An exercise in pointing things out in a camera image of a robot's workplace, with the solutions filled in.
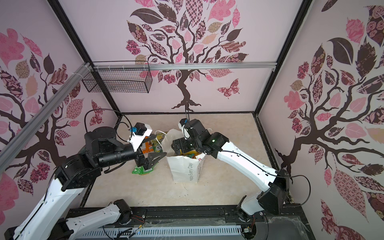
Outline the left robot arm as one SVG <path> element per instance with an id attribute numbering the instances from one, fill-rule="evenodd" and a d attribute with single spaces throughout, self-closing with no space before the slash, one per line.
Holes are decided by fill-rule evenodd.
<path id="1" fill-rule="evenodd" d="M 117 132 L 111 127 L 86 133 L 85 146 L 57 167 L 40 202 L 21 225 L 6 230 L 5 239 L 75 240 L 105 225 L 128 224 L 133 212 L 124 200 L 116 200 L 103 209 L 77 218 L 65 219 L 63 214 L 72 201 L 101 175 L 103 168 L 119 168 L 134 160 L 147 170 L 167 155 L 165 152 L 142 154 L 141 144 L 156 136 L 149 125 L 139 126 L 140 134 L 125 145 L 117 140 Z"/>

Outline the green snack packet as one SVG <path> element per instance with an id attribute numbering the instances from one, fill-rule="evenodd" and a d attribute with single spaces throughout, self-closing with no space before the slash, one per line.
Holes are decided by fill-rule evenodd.
<path id="1" fill-rule="evenodd" d="M 153 168 L 145 170 L 143 166 L 140 166 L 140 167 L 135 167 L 134 170 L 132 171 L 132 174 L 143 176 L 151 173 L 153 170 L 154 170 Z"/>

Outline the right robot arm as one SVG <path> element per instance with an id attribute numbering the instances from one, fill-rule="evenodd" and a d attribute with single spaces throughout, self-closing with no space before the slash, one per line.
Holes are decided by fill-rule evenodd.
<path id="1" fill-rule="evenodd" d="M 212 156 L 229 164 L 258 186 L 258 193 L 245 196 L 240 201 L 241 214 L 251 216 L 261 211 L 273 215 L 281 213 L 290 187 L 290 174 L 286 170 L 276 170 L 258 162 L 223 134 L 211 134 L 197 119 L 181 119 L 178 126 L 183 136 L 171 144 L 177 156 L 191 151 L 198 153 L 198 160 Z"/>

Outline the orange snack packet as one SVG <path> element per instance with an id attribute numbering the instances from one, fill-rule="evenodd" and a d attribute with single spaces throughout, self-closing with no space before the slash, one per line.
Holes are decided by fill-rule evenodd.
<path id="1" fill-rule="evenodd" d="M 149 154 L 154 152 L 153 145 L 151 144 L 151 142 L 144 143 L 141 149 L 143 154 Z"/>

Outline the white paper bag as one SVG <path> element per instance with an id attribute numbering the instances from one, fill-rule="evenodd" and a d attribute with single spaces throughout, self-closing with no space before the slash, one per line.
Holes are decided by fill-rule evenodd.
<path id="1" fill-rule="evenodd" d="M 161 142 L 161 146 L 163 151 L 167 153 L 166 158 L 174 182 L 197 183 L 207 155 L 201 153 L 197 154 L 193 158 L 183 155 L 177 156 L 175 151 L 171 148 L 171 144 L 173 140 L 183 137 L 184 135 L 181 131 L 171 129 L 165 135 L 163 141 Z"/>

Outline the Foxs candy packet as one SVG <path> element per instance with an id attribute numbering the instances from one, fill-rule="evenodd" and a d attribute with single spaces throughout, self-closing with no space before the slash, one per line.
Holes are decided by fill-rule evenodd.
<path id="1" fill-rule="evenodd" d="M 162 153 L 163 152 L 163 147 L 162 147 L 162 141 L 165 137 L 165 134 L 163 133 L 158 133 L 156 138 L 151 140 L 151 144 L 153 147 L 153 150 L 155 153 Z"/>

